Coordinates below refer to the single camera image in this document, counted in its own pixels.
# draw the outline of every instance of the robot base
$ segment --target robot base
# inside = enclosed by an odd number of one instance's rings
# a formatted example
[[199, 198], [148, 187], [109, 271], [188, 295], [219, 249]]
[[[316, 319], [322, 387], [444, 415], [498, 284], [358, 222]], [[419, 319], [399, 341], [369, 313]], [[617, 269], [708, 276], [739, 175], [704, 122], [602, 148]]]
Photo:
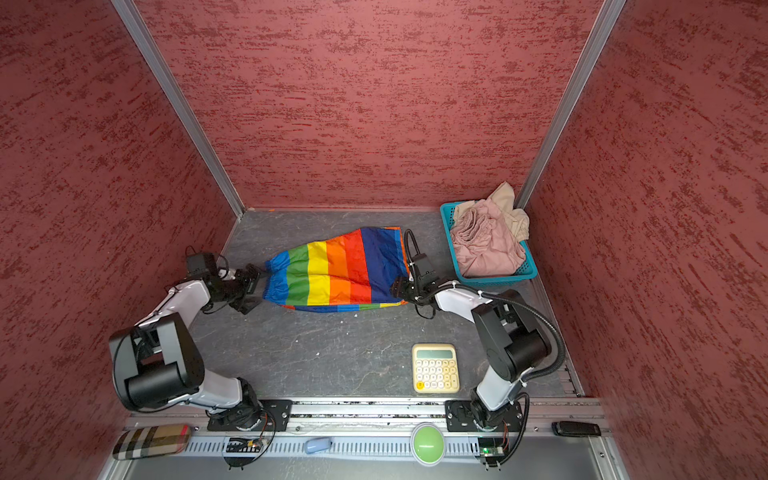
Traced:
[[520, 431], [520, 417], [522, 410], [519, 403], [515, 407], [507, 404], [504, 412], [493, 412], [494, 417], [498, 418], [496, 428], [490, 427], [488, 430], [482, 430], [475, 422], [475, 414], [472, 413], [472, 402], [468, 400], [449, 400], [445, 402], [445, 423], [449, 432], [503, 432], [502, 422], [506, 422], [509, 432]]
[[214, 413], [208, 420], [209, 432], [250, 432], [265, 429], [265, 413], [269, 413], [275, 425], [270, 428], [276, 432], [285, 432], [290, 418], [290, 400], [257, 400], [253, 387], [243, 379], [243, 400], [231, 409]]

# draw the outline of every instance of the pink cloth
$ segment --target pink cloth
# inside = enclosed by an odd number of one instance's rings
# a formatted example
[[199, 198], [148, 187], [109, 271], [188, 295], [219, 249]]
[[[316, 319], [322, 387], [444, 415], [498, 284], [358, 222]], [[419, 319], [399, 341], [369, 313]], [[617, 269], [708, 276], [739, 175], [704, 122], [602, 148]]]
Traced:
[[492, 200], [467, 209], [451, 229], [451, 240], [458, 271], [466, 277], [512, 275], [525, 262], [525, 250]]

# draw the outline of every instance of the calculator display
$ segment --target calculator display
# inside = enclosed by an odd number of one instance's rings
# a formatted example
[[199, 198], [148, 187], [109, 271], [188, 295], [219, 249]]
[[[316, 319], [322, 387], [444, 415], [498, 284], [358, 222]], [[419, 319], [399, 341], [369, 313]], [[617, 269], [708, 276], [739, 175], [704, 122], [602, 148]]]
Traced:
[[417, 350], [417, 359], [452, 359], [451, 350]]

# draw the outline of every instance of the blue plastic basket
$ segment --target blue plastic basket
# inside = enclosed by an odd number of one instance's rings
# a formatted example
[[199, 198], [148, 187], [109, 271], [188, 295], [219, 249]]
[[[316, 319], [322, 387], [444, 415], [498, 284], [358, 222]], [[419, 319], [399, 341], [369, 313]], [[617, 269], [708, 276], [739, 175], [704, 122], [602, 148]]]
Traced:
[[528, 244], [525, 241], [520, 242], [525, 250], [525, 262], [520, 268], [515, 271], [514, 275], [510, 276], [487, 276], [478, 278], [466, 278], [458, 271], [458, 262], [456, 262], [456, 252], [453, 250], [453, 241], [451, 240], [451, 227], [455, 222], [453, 219], [453, 211], [456, 206], [463, 204], [464, 202], [451, 202], [449, 204], [443, 204], [440, 206], [440, 215], [442, 216], [442, 225], [445, 228], [445, 235], [448, 237], [448, 245], [451, 248], [451, 259], [453, 260], [453, 270], [456, 271], [458, 281], [465, 285], [481, 287], [492, 285], [508, 285], [510, 283], [520, 282], [522, 280], [530, 280], [538, 275], [536, 264], [531, 256], [531, 251], [528, 249]]

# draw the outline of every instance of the green round button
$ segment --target green round button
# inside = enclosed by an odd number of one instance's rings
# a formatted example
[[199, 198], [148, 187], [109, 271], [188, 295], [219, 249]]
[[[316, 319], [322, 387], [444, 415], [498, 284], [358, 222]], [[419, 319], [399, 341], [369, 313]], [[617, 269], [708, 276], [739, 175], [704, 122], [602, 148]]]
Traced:
[[424, 463], [435, 463], [442, 457], [445, 448], [440, 431], [433, 426], [424, 425], [413, 438], [413, 451]]

